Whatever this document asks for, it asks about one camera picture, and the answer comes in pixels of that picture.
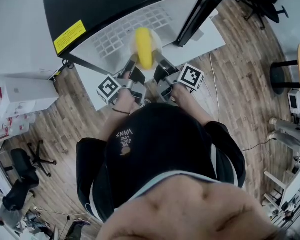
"wooden floor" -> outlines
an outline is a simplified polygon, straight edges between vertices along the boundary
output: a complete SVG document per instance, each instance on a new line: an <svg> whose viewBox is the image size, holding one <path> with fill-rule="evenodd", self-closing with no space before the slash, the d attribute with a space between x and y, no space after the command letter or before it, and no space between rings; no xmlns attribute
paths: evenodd
<svg viewBox="0 0 300 240"><path fill-rule="evenodd" d="M268 24L266 30L261 31L255 18L246 22L242 14L248 9L241 6L235 0L224 0L217 8L219 16L213 22L226 46L213 51L211 59L218 87L220 121L228 127L239 147L245 150L266 141L267 133L273 129L268 125L269 118L289 120L290 111L287 96L275 96L269 86L271 63L284 60L278 41ZM205 73L206 85L203 84L200 93L195 96L217 120L217 99L209 54L190 64ZM77 196L76 144L81 138L97 136L109 109L95 111L75 69L65 70L55 87L60 99L48 110L37 114L29 133L12 138L5 146L7 149L28 150L26 143L36 145L39 140L44 140L41 153L45 159L56 160L57 166L46 167L52 174L51 178L38 171L40 185L35 189L35 205L65 214L85 213ZM292 152L274 140L244 152L244 155L246 191L259 200L274 186L264 177L264 170L282 179L284 171L292 164ZM5 157L2 160L9 165ZM42 212L42 218L60 229L67 222L66 216L53 213ZM91 221L92 226L83 230L83 240L95 239L98 235L100 225L93 219ZM70 225L66 226L62 239Z"/></svg>

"black office chair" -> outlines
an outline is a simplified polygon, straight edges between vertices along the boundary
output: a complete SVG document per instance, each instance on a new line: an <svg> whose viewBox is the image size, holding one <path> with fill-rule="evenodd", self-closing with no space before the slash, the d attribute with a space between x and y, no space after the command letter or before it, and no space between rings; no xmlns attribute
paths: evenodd
<svg viewBox="0 0 300 240"><path fill-rule="evenodd" d="M43 160L40 158L40 144L43 144L44 141L43 140L39 140L39 143L38 145L36 146L36 152L34 152L32 150L32 143L28 143L28 147L30 149L30 152L33 156L33 160L32 160L32 163L34 166L38 166L43 172L45 175L47 175L48 177L51 177L51 173L47 173L47 171L45 170L44 166L42 164L49 164L49 165L54 165L56 166L57 165L57 161L47 161L47 160Z"/></svg>
<svg viewBox="0 0 300 240"><path fill-rule="evenodd" d="M12 167L16 170L19 179L12 186L11 191L2 199L8 211L21 211L24 207L28 192L39 186L36 168L33 167L30 157L23 149L13 149L10 154Z"/></svg>
<svg viewBox="0 0 300 240"><path fill-rule="evenodd" d="M264 16L267 16L270 20L272 20L275 23L280 23L279 14L285 14L286 17L289 18L288 13L283 6L282 6L282 10L280 11L276 10L274 4L278 0L247 0L247 1L236 0L236 1L238 3L242 2L252 9L252 13L250 14L250 16L244 16L244 19L248 21L254 14L256 14L262 24L261 30L264 30L266 28L265 23L262 19Z"/></svg>

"bracelet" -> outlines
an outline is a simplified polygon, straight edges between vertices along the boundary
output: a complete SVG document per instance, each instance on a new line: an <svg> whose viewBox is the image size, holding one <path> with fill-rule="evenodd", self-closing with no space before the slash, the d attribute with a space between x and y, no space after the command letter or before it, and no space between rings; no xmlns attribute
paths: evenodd
<svg viewBox="0 0 300 240"><path fill-rule="evenodd" d="M123 111L120 111L120 110L116 110L115 108L113 108L112 110L115 111L115 112L118 112L118 113L130 115L130 113L128 113L128 112L123 112Z"/></svg>

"metal grid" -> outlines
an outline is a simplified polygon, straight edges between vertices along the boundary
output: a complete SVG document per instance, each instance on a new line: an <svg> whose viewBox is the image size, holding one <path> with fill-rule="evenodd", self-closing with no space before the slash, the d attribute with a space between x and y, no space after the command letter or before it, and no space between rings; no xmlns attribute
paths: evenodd
<svg viewBox="0 0 300 240"><path fill-rule="evenodd" d="M151 30L169 25L173 19L161 7L155 4L116 21L105 27L92 37L93 45L102 58L105 58L124 46L123 39L131 35L137 28L146 27Z"/></svg>

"yellow warning label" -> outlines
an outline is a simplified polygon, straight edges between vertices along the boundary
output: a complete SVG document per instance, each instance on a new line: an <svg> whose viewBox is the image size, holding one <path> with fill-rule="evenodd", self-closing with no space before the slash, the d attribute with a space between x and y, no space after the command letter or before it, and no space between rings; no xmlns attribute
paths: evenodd
<svg viewBox="0 0 300 240"><path fill-rule="evenodd" d="M85 32L86 29L81 20L67 29L53 42L57 54L61 53L63 49L65 49L68 45L70 45L74 40L76 40Z"/></svg>

